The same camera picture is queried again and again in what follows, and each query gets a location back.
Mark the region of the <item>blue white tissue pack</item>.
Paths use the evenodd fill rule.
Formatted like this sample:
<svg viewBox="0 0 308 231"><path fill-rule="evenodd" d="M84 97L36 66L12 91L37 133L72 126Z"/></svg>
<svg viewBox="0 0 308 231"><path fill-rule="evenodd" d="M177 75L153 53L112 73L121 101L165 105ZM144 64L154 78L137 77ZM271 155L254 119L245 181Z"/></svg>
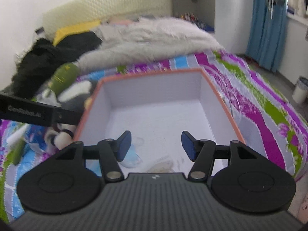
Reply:
<svg viewBox="0 0 308 231"><path fill-rule="evenodd" d="M30 149L38 154L54 154L55 149L46 143L44 137L48 127L38 125L28 125L24 133L24 140Z"/></svg>

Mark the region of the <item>white cylindrical bottle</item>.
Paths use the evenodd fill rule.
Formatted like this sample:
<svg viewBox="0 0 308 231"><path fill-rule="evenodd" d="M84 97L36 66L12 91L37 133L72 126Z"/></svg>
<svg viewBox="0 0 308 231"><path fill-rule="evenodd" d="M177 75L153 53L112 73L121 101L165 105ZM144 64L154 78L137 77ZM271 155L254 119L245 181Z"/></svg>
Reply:
<svg viewBox="0 0 308 231"><path fill-rule="evenodd" d="M18 128L13 134L11 134L7 138L7 145L9 147L13 146L18 140L20 140L24 133L26 132L29 124L23 124L20 128Z"/></svg>

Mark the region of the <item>black clothing pile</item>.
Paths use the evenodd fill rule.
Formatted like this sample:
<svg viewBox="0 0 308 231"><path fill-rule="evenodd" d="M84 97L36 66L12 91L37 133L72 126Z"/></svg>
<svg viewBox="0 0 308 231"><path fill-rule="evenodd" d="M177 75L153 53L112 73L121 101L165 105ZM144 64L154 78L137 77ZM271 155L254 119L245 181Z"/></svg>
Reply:
<svg viewBox="0 0 308 231"><path fill-rule="evenodd" d="M21 98L31 98L62 64L75 62L81 55L98 48L102 40L94 32L72 34L56 46L41 38L25 55L12 77L10 93Z"/></svg>

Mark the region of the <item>black white plush toy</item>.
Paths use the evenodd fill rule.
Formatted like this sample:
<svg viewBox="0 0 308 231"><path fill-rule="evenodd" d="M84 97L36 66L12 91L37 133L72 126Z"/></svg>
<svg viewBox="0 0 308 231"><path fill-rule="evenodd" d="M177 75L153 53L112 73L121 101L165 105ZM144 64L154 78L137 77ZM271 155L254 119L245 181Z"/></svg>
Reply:
<svg viewBox="0 0 308 231"><path fill-rule="evenodd" d="M72 110L83 113L86 104L97 85L95 80L83 80L72 84L59 96L53 94L47 97L48 100L57 99L57 105L65 110ZM57 150L62 150L73 142L76 124L55 124L49 127L45 133L46 152L53 154Z"/></svg>

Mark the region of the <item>yellow pillow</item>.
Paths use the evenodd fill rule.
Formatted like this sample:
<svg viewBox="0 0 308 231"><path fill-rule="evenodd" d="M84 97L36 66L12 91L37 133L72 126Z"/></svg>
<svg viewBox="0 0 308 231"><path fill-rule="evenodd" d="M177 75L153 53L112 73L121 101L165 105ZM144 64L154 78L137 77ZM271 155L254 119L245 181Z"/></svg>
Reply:
<svg viewBox="0 0 308 231"><path fill-rule="evenodd" d="M74 34L80 34L80 33L85 33L90 31L91 29L99 26L101 24L101 20L93 20L93 21L88 21L84 23L78 23L75 25L70 25L66 27L62 27L57 29L54 39L53 39L53 45L57 46L63 40L65 37L69 35L74 35Z"/></svg>

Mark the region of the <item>white waste bin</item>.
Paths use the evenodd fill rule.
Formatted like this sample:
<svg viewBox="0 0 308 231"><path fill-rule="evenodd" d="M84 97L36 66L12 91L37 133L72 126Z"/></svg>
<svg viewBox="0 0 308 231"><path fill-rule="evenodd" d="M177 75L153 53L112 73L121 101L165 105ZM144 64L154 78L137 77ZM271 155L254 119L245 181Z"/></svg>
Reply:
<svg viewBox="0 0 308 231"><path fill-rule="evenodd" d="M300 76L296 82L295 90L292 98L297 104L303 104L307 98L308 93L308 80L307 78Z"/></svg>

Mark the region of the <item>orange cardboard box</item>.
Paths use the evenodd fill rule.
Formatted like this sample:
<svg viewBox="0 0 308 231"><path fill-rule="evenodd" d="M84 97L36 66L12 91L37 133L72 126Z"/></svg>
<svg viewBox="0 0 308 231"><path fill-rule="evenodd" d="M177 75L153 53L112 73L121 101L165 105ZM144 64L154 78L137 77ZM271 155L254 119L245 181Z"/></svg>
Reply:
<svg viewBox="0 0 308 231"><path fill-rule="evenodd" d="M209 76L200 68L130 74L100 80L75 131L86 146L130 131L142 163L129 173L184 173L193 163L181 144L188 131L220 145L243 136Z"/></svg>

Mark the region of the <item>blue curtain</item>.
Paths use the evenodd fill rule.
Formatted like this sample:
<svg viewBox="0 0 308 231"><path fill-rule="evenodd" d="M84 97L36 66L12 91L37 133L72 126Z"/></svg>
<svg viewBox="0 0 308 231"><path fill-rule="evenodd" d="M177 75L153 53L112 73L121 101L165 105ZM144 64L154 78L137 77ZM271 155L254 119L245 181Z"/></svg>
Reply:
<svg viewBox="0 0 308 231"><path fill-rule="evenodd" d="M246 55L260 67L276 73L287 31L287 0L253 0Z"/></svg>

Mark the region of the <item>grey fluffy blanket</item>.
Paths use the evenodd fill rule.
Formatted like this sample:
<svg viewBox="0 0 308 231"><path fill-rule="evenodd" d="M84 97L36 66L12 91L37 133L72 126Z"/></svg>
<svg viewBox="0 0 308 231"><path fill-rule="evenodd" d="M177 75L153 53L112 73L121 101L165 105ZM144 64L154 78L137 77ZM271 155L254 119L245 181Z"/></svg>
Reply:
<svg viewBox="0 0 308 231"><path fill-rule="evenodd" d="M80 74L223 49L212 34L174 17L141 17L126 25L105 23L94 28L93 33L102 43L76 60Z"/></svg>

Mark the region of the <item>cream padded headboard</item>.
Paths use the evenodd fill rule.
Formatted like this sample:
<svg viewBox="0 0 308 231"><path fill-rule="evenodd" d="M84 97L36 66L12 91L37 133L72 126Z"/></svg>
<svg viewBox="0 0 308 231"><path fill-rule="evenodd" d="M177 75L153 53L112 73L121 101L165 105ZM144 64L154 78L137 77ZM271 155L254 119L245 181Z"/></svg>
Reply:
<svg viewBox="0 0 308 231"><path fill-rule="evenodd" d="M170 16L172 0L73 0L43 14L45 36L52 41L58 29L113 16Z"/></svg>

